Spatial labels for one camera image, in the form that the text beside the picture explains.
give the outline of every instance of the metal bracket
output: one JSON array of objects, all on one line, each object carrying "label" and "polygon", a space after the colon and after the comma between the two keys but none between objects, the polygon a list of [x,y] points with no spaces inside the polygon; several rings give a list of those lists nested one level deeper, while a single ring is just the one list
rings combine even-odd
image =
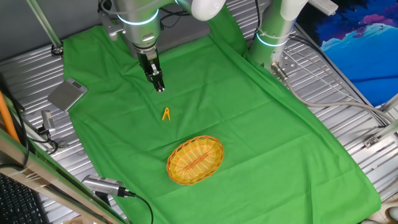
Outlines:
[{"label": "metal bracket", "polygon": [[279,65],[282,67],[282,71],[284,71],[285,73],[293,72],[299,66],[289,56],[287,56],[285,51],[283,51],[282,53],[282,60]]},{"label": "metal bracket", "polygon": [[105,28],[105,31],[108,33],[109,38],[113,41],[118,40],[118,32],[125,33],[126,31],[123,29],[121,24],[113,24],[108,13],[104,11],[100,11],[98,13],[98,17]]},{"label": "metal bracket", "polygon": [[367,147],[370,148],[371,146],[381,142],[383,139],[388,138],[389,136],[394,137],[395,139],[398,139],[398,120],[394,121],[387,127],[383,128],[381,131],[370,137],[368,140],[363,142],[363,144]]}]

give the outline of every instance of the keyboard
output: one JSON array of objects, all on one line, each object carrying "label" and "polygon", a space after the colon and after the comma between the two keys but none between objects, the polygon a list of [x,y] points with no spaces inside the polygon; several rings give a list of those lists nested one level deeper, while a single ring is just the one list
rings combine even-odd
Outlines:
[{"label": "keyboard", "polygon": [[37,192],[3,174],[0,174],[0,223],[48,223]]}]

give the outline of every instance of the blue poster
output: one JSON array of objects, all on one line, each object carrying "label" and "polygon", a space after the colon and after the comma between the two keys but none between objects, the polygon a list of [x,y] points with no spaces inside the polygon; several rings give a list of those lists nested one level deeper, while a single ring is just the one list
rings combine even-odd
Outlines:
[{"label": "blue poster", "polygon": [[373,106],[381,105],[398,94],[398,1],[334,2],[334,16],[306,6],[297,22]]}]

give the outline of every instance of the blue led ring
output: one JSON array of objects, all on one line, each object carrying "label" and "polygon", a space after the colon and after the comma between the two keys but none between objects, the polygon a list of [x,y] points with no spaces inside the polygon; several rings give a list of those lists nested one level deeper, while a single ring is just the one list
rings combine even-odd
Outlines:
[{"label": "blue led ring", "polygon": [[267,42],[263,41],[263,40],[260,38],[259,33],[257,33],[257,38],[260,40],[261,43],[263,43],[263,44],[265,44],[265,45],[268,45],[268,46],[270,46],[270,47],[279,47],[279,46],[282,46],[282,45],[286,44],[286,42],[289,40],[289,39],[287,39],[285,42],[283,42],[283,43],[281,43],[281,44],[268,44]]},{"label": "blue led ring", "polygon": [[155,15],[152,16],[150,19],[148,19],[148,20],[146,20],[146,21],[142,21],[142,22],[130,22],[130,21],[127,21],[127,20],[122,19],[122,17],[120,17],[119,15],[118,15],[118,17],[119,17],[119,19],[120,19],[121,21],[123,21],[123,22],[126,23],[126,24],[138,26],[138,25],[144,25],[144,24],[149,23],[150,21],[153,21],[153,20],[157,17],[158,13],[159,13],[159,10],[157,10],[156,13],[155,13]]}]

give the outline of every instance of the orange pole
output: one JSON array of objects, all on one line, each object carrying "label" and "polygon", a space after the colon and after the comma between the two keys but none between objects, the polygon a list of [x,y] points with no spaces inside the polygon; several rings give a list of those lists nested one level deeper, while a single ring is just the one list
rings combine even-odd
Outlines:
[{"label": "orange pole", "polygon": [[4,124],[6,124],[7,132],[15,141],[21,143],[19,141],[17,132],[15,130],[14,123],[12,122],[11,114],[10,111],[8,110],[6,101],[4,100],[4,97],[0,91],[0,113],[2,115],[2,118],[4,120]]}]

